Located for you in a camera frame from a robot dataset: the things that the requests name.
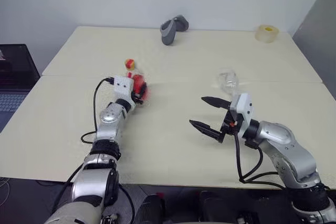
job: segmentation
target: white wall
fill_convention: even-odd
[[[0,0],[0,43],[26,43],[42,71],[78,25],[159,27],[184,14],[191,29],[293,34],[315,0]]]

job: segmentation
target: laptop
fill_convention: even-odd
[[[0,44],[0,132],[39,78],[25,44]]]

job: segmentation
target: gray wall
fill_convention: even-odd
[[[336,0],[316,0],[293,39],[336,99]]]
[[[315,0],[0,0],[0,43],[26,43],[40,72],[78,25],[155,27],[184,14],[191,29],[291,34]]]

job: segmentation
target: white table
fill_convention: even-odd
[[[80,136],[93,130],[92,94],[100,78],[43,76],[0,135],[0,176],[65,181],[83,161],[90,145]],[[321,83],[243,82],[257,120],[290,127],[299,143],[315,157],[321,178],[336,188],[336,102]],[[118,164],[120,182],[158,185],[260,187],[238,182],[234,142],[223,144],[202,135],[188,122],[218,128],[226,113],[201,100],[228,99],[214,83],[156,83],[148,104],[129,118]],[[113,100],[103,85],[97,110]],[[242,145],[247,171],[258,154]],[[265,158],[260,172],[274,170]],[[279,182],[275,176],[272,181]]]
[[[288,33],[264,44],[252,31],[190,30],[165,46],[159,29],[98,27],[78,27],[43,75],[124,74],[127,58],[150,83],[210,82],[220,68],[233,68],[242,81],[321,82]]]

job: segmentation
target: black cable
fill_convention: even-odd
[[[254,179],[257,179],[257,178],[260,178],[262,176],[266,176],[266,175],[272,175],[274,174],[275,172],[268,172],[268,173],[262,173],[262,174],[258,174],[248,180],[245,180],[245,178],[247,177],[246,175],[243,176],[242,174],[242,167],[241,167],[241,164],[240,164],[240,146],[239,146],[239,139],[238,139],[238,134],[237,132],[234,132],[234,137],[235,137],[235,144],[236,144],[236,161],[237,161],[237,170],[238,170],[238,176],[239,176],[239,181],[242,182],[243,184],[262,184],[262,185],[270,185],[270,186],[276,186],[276,187],[279,187],[280,189],[285,189],[283,186],[279,185],[279,184],[276,184],[276,183],[273,183],[273,182],[266,182],[266,181],[253,181]],[[254,170],[256,167],[258,167],[259,163],[260,163],[260,160],[262,161],[262,153],[260,155],[260,159],[259,159],[259,162],[258,164],[252,169]]]
[[[95,91],[94,91],[94,93],[93,93],[93,122],[94,122],[94,124],[95,124],[95,125],[94,125],[94,126],[95,126],[95,127],[94,127],[95,131],[90,131],[90,132],[85,133],[84,135],[82,135],[82,136],[80,137],[81,141],[82,141],[83,143],[85,143],[85,144],[92,144],[93,142],[91,142],[91,141],[85,141],[85,140],[84,140],[84,137],[87,136],[87,135],[94,134],[94,133],[97,132],[96,96],[97,96],[98,89],[99,89],[99,87],[102,85],[102,83],[105,82],[105,81],[108,81],[109,83],[111,83],[110,78],[104,78],[104,79],[102,79],[102,80],[98,83],[98,85],[96,86],[96,89],[95,89]]]
[[[59,201],[61,200],[65,190],[67,189],[68,185],[70,184],[71,180],[73,179],[73,177],[79,172],[79,170],[82,168],[81,164],[80,166],[78,166],[78,168],[73,172],[73,174],[71,174],[71,176],[68,178],[68,180],[64,183],[61,191],[59,192],[59,194],[57,195],[57,198],[55,199],[53,208],[51,210],[51,214],[53,214],[56,210],[57,210],[57,206],[59,204]]]
[[[58,183],[53,183],[53,182],[51,182],[52,184],[43,184],[39,180],[35,180],[35,182],[38,183],[40,186],[57,186],[58,185]]]
[[[126,195],[128,201],[130,202],[130,205],[131,205],[131,208],[132,208],[132,219],[131,219],[131,221],[130,221],[129,224],[133,224],[134,219],[135,219],[135,210],[134,210],[134,204],[133,204],[132,198],[129,195],[129,193],[126,191],[126,189],[121,184],[119,184],[119,187],[124,192],[124,194]]]
[[[95,132],[96,132],[96,131],[90,131],[90,132],[88,132],[88,133],[85,133],[84,135],[82,135],[82,136],[80,137],[80,139],[81,139],[82,142],[85,143],[85,144],[93,144],[93,142],[85,141],[85,140],[84,140],[84,137],[87,136],[87,135],[90,135],[90,134],[94,134]]]
[[[263,160],[264,160],[264,155],[263,155],[263,151],[260,149],[260,147],[257,147],[257,149],[258,149],[258,151],[259,151],[259,161],[258,161],[258,163],[256,164],[256,166],[255,167],[253,167],[253,169],[252,170],[250,170],[247,174],[245,174],[244,176],[243,176],[243,178],[247,178],[248,176],[250,176],[252,173],[254,173],[260,166],[261,166],[261,164],[263,163]]]
[[[107,81],[108,80],[108,78],[104,78],[104,79],[102,79],[99,83],[98,83],[98,85],[96,86],[96,89],[95,89],[95,91],[94,91],[94,93],[93,93],[93,121],[95,122],[94,124],[94,129],[95,129],[95,131],[97,131],[97,119],[96,119],[96,95],[97,95],[97,91],[98,91],[98,89],[99,89],[99,87],[100,87],[100,85],[102,85],[102,83],[103,82],[105,82],[105,81]]]

